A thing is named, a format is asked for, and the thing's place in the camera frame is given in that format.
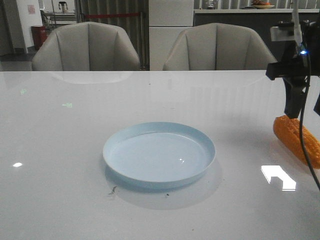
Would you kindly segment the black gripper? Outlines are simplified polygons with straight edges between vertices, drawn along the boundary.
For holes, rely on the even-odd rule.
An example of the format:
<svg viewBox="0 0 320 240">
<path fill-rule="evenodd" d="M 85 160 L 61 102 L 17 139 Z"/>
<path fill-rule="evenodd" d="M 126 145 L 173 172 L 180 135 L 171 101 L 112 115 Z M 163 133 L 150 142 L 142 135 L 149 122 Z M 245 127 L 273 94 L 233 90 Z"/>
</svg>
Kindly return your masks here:
<svg viewBox="0 0 320 240">
<path fill-rule="evenodd" d="M 269 63 L 265 73 L 270 80 L 284 77 L 284 113 L 289 119 L 298 118 L 306 104 L 310 87 L 310 76 L 306 76 L 307 57 L 310 57 L 311 75 L 320 75 L 320 22 L 302 21 L 300 24 L 302 43 L 285 41 L 281 61 Z"/>
</svg>

